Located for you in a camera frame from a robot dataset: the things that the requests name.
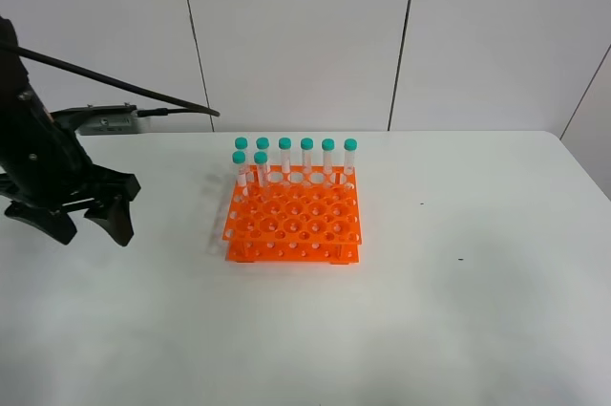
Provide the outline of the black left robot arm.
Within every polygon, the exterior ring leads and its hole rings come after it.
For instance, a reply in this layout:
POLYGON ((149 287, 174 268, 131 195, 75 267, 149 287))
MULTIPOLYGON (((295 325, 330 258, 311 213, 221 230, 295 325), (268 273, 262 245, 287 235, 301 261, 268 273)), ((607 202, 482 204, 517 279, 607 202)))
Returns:
POLYGON ((130 203, 137 177, 96 165, 76 137, 92 118, 129 107, 82 107, 49 112, 32 88, 16 52, 10 20, 1 21, 1 194, 6 217, 29 224, 66 245, 77 229, 70 215, 82 211, 120 246, 134 236, 130 203))

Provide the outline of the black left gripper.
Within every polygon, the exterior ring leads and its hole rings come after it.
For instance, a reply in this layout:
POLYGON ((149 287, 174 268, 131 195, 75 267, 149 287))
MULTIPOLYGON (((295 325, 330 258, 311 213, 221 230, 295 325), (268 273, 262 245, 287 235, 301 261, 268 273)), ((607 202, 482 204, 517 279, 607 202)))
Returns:
POLYGON ((5 216, 65 246, 77 232, 67 213, 87 209, 86 219, 127 246, 134 236, 130 203, 141 187, 134 174, 93 167, 75 135, 90 114, 51 113, 31 87, 1 92, 1 195, 11 201, 5 216))

